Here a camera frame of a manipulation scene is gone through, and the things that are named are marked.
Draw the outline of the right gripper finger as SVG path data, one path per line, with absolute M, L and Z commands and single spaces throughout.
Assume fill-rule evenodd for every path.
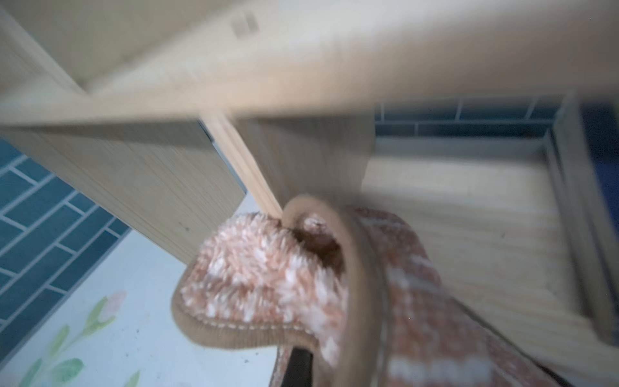
M 312 370 L 312 353 L 302 348 L 293 348 L 280 386 L 311 387 Z

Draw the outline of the light wooden bookshelf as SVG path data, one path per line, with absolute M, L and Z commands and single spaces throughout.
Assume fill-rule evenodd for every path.
M 377 140 L 381 107 L 618 92 L 615 1 L 4 1 L 1 135 L 182 262 L 240 202 L 398 212 L 451 290 L 553 369 L 618 383 L 543 147 L 471 166 Z

